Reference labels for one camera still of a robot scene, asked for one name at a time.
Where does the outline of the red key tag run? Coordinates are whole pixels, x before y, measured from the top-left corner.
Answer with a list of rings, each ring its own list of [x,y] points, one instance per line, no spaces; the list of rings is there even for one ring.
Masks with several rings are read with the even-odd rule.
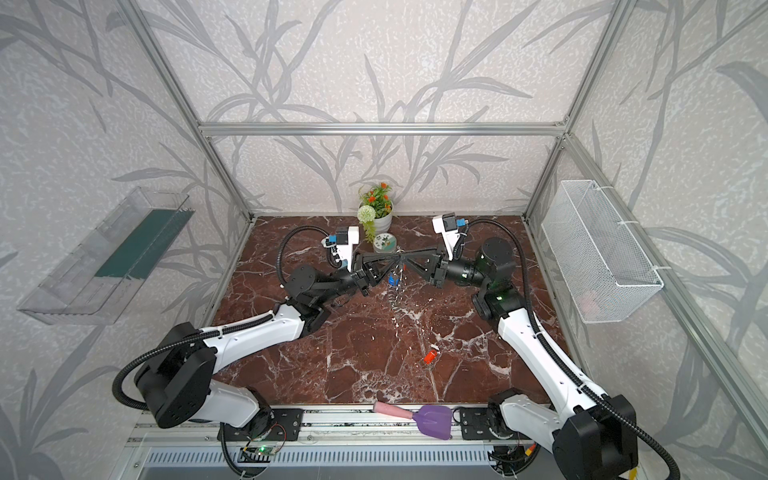
[[[423,358],[423,362],[426,365],[431,365],[439,356],[439,350],[435,347],[431,347]]]

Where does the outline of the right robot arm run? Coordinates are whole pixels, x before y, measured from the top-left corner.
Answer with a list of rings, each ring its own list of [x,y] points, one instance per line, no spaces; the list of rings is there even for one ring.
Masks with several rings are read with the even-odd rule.
[[[490,225],[507,237],[486,240],[472,261],[463,257],[467,235],[481,222],[453,213],[437,215],[432,226],[443,245],[408,251],[402,258],[435,286],[452,281],[477,287],[473,296],[477,313],[513,347],[547,393],[550,406],[523,393],[491,401],[501,423],[497,432],[520,432],[549,451],[567,479],[616,479],[638,466],[639,443],[662,459],[668,478],[680,478],[673,456],[637,425],[631,403],[622,395],[609,396],[542,326],[532,306],[527,258],[516,235],[491,220]]]

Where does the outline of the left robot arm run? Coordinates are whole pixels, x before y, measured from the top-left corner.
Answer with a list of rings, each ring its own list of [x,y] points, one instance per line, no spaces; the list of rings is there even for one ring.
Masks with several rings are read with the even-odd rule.
[[[272,408],[257,392],[215,380],[227,366],[274,345],[305,338],[329,318],[328,304],[343,295],[366,293],[401,261],[398,252],[360,253],[355,227],[325,234],[322,241],[334,271],[309,264],[282,270],[285,242],[277,252],[277,274],[287,296],[265,313],[218,327],[173,327],[154,349],[116,375],[112,394],[122,405],[152,413],[158,427],[184,422],[217,423],[260,435],[274,424]]]

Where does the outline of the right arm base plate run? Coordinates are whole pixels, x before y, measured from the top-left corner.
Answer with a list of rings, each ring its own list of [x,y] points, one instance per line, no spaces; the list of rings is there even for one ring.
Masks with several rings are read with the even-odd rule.
[[[507,440],[512,436],[510,432],[493,430],[487,407],[456,407],[454,411],[458,414],[457,423],[463,440]]]

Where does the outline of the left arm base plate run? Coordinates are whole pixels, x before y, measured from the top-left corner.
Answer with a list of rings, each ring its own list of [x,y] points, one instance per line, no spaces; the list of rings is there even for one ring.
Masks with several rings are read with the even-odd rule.
[[[236,428],[225,424],[217,439],[226,442],[275,441],[294,442],[298,440],[304,410],[301,408],[277,408],[268,413],[260,412],[244,427]]]

